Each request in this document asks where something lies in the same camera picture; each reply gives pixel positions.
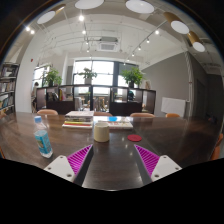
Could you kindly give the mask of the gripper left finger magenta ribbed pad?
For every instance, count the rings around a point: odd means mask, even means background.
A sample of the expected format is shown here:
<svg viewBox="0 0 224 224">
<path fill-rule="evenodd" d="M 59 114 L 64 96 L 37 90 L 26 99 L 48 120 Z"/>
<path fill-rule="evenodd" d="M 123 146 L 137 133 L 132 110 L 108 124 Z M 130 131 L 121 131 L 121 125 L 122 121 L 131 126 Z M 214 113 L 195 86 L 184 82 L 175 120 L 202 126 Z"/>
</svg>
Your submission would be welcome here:
<svg viewBox="0 0 224 224">
<path fill-rule="evenodd" d="M 93 145 L 90 144 L 69 156 L 58 156 L 44 170 L 81 186 L 93 154 Z"/>
</svg>

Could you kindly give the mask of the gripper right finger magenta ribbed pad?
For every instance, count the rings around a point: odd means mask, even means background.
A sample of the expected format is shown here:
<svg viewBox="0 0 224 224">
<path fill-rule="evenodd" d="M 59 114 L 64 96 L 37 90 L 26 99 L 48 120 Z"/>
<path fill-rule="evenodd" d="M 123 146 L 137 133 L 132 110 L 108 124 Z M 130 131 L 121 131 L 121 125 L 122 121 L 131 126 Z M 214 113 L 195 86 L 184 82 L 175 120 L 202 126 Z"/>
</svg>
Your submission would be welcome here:
<svg viewBox="0 0 224 224">
<path fill-rule="evenodd" d="M 134 155 L 144 185 L 181 170 L 168 155 L 158 156 L 139 145 L 134 145 Z"/>
</svg>

